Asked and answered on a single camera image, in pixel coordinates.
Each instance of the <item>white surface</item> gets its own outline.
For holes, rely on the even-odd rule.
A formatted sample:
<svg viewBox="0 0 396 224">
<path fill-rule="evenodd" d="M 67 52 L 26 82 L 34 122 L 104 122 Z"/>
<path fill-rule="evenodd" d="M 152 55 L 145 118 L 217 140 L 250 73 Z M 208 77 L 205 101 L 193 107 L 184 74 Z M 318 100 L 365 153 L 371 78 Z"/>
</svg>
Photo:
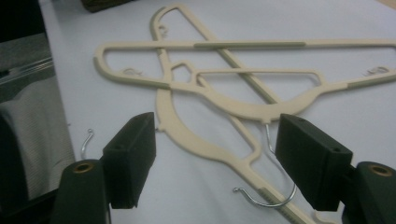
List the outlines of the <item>white surface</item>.
<svg viewBox="0 0 396 224">
<path fill-rule="evenodd" d="M 61 88 L 66 118 L 76 157 L 87 130 L 95 137 L 87 157 L 98 159 L 102 148 L 131 117 L 155 111 L 154 89 L 109 81 L 95 71 L 93 53 L 100 44 L 113 41 L 148 41 L 149 20 L 159 8 L 175 3 L 140 0 L 91 14 L 78 0 L 40 1 L 51 52 Z M 192 1 L 185 4 L 218 39 L 332 39 L 396 38 L 396 11 L 376 1 Z M 163 19 L 168 39 L 201 39 L 177 15 Z M 252 67 L 314 68 L 329 81 L 361 77 L 379 65 L 396 67 L 394 49 L 253 50 L 236 55 Z M 173 59 L 192 60 L 198 67 L 222 67 L 215 53 L 178 52 Z M 145 76 L 161 77 L 155 52 L 116 52 L 108 55 L 114 69 L 134 67 Z M 184 79 L 183 74 L 177 78 Z M 262 103 L 237 78 L 208 79 L 219 91 L 237 99 Z M 310 88 L 310 79 L 265 79 L 286 99 Z M 377 161 L 396 167 L 396 83 L 320 96 L 299 116 L 354 151 L 353 164 Z M 205 140 L 249 153 L 248 145 L 204 99 L 177 92 L 175 106 L 180 117 Z M 260 137 L 261 127 L 247 125 Z M 276 138 L 277 123 L 271 124 Z M 138 208 L 112 210 L 113 223 L 287 223 L 275 210 L 252 206 L 234 187 L 250 187 L 227 166 L 207 161 L 177 147 L 165 133 L 157 134 L 157 158 L 150 170 Z M 264 152 L 253 167 L 280 191 L 288 194 L 290 181 Z M 309 205 L 299 193 L 295 204 Z"/>
</svg>

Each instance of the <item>beige plastic hanger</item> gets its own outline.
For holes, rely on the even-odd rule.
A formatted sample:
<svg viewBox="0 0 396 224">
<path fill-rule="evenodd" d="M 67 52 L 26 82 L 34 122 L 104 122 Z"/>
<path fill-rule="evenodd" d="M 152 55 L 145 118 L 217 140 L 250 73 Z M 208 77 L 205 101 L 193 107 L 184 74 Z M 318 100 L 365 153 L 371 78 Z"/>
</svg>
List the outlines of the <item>beige plastic hanger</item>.
<svg viewBox="0 0 396 224">
<path fill-rule="evenodd" d="M 161 17 L 171 10 L 178 10 L 197 29 L 206 41 L 165 41 L 163 31 L 166 28 L 160 23 Z M 297 114 L 311 105 L 314 100 L 323 93 L 331 91 L 350 90 L 355 88 L 372 86 L 375 84 L 396 80 L 396 70 L 388 69 L 385 73 L 369 77 L 356 78 L 348 81 L 329 83 L 325 77 L 315 70 L 298 69 L 265 69 L 246 68 L 229 51 L 229 49 L 307 49 L 307 48 L 364 48 L 364 47 L 391 47 L 396 48 L 395 40 L 297 40 L 297 41 L 219 41 L 217 40 L 184 6 L 175 4 L 163 7 L 151 19 L 150 29 L 154 41 L 148 42 L 115 42 L 106 43 L 98 47 L 93 61 L 98 72 L 115 81 L 145 85 L 158 89 L 157 115 L 160 120 L 159 130 L 166 132 L 169 137 L 180 147 L 200 157 L 213 161 L 220 161 L 229 165 L 234 171 L 242 176 L 264 199 L 271 203 L 281 203 L 286 199 L 275 188 L 267 183 L 251 168 L 251 163 L 262 154 L 262 146 L 243 125 L 240 119 L 258 120 L 262 124 L 268 124 L 272 120 L 279 119 L 281 113 Z M 138 50 L 156 49 L 163 68 L 162 78 L 150 78 L 131 76 L 135 71 L 126 68 L 122 71 L 111 70 L 105 60 L 105 54 L 109 50 Z M 223 69 L 198 69 L 189 61 L 172 63 L 169 59 L 169 49 L 213 49 L 231 66 Z M 185 66 L 191 73 L 191 82 L 174 81 L 173 72 L 176 68 Z M 224 96 L 217 92 L 205 81 L 204 76 L 210 74 L 239 74 L 265 101 L 268 105 L 255 105 Z M 282 74 L 312 74 L 317 77 L 319 85 L 303 92 L 295 98 L 282 101 L 272 92 L 255 74 L 278 73 Z M 173 105 L 172 91 L 194 92 L 205 97 L 214 106 L 223 110 L 240 134 L 246 139 L 253 152 L 239 159 L 229 151 L 206 142 L 194 134 L 178 117 Z M 292 223 L 315 223 L 309 216 L 299 210 L 294 204 L 287 203 L 278 209 Z"/>
</svg>

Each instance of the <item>silver wire hook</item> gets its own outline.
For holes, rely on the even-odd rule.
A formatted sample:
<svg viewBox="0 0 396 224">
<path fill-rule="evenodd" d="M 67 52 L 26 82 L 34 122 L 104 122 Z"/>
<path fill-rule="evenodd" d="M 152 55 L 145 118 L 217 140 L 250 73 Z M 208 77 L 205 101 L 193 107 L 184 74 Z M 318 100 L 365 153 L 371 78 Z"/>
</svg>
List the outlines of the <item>silver wire hook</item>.
<svg viewBox="0 0 396 224">
<path fill-rule="evenodd" d="M 82 144 L 82 147 L 81 147 L 81 158 L 83 160 L 87 159 L 87 157 L 86 157 L 87 145 L 90 142 L 90 140 L 93 138 L 93 135 L 94 135 L 93 129 L 89 129 L 88 130 L 88 137 L 87 137 L 87 139 L 85 139 L 85 141 L 84 141 L 84 143 Z"/>
<path fill-rule="evenodd" d="M 275 151 L 274 151 L 274 149 L 272 147 L 272 144 L 271 144 L 270 128 L 269 128 L 268 124 L 265 124 L 265 131 L 266 131 L 266 136 L 267 136 L 268 148 L 273 154 L 275 154 Z M 281 203 L 259 203 L 258 201 L 254 200 L 250 196 L 250 194 L 248 194 L 248 192 L 245 189 L 243 189 L 243 188 L 234 188 L 233 192 L 240 191 L 241 193 L 243 193 L 249 199 L 249 201 L 251 203 L 253 203 L 255 205 L 258 205 L 258 206 L 261 206 L 261 207 L 268 207 L 268 208 L 278 208 L 278 207 L 281 207 L 281 206 L 289 203 L 294 198 L 294 195 L 296 194 L 296 190 L 297 190 L 297 186 L 296 186 L 296 184 L 293 184 L 293 190 L 291 191 L 291 194 L 289 195 L 289 197 L 285 201 L 283 201 Z"/>
</svg>

